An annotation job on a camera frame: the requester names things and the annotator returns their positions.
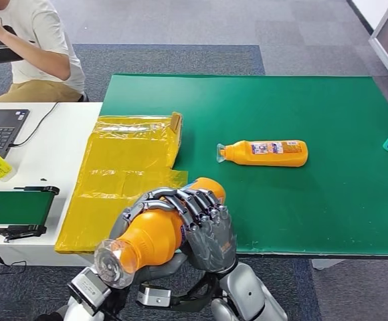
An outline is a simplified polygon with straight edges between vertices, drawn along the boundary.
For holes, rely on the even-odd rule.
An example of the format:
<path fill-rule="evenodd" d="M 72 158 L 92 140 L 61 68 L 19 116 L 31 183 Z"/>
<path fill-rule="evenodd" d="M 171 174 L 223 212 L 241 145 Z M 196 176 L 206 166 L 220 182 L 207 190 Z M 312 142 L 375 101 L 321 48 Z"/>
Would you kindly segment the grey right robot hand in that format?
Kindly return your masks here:
<path fill-rule="evenodd" d="M 123 211 L 125 230 L 112 236 L 105 248 L 119 270 L 130 274 L 168 262 L 183 246 L 201 270 L 224 270 L 234 262 L 236 249 L 224 201 L 223 186 L 205 177 L 182 189 L 145 192 Z"/>

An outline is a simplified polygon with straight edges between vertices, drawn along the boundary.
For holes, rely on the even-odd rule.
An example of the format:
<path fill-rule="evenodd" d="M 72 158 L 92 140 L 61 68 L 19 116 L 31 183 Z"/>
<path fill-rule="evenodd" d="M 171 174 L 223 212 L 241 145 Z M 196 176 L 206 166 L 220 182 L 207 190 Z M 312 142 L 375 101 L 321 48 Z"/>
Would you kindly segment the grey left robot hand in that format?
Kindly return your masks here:
<path fill-rule="evenodd" d="M 164 264 L 144 266 L 135 273 L 132 283 L 141 284 L 171 276 L 177 272 L 186 260 L 187 256 L 183 253 L 175 253 L 170 261 Z"/>

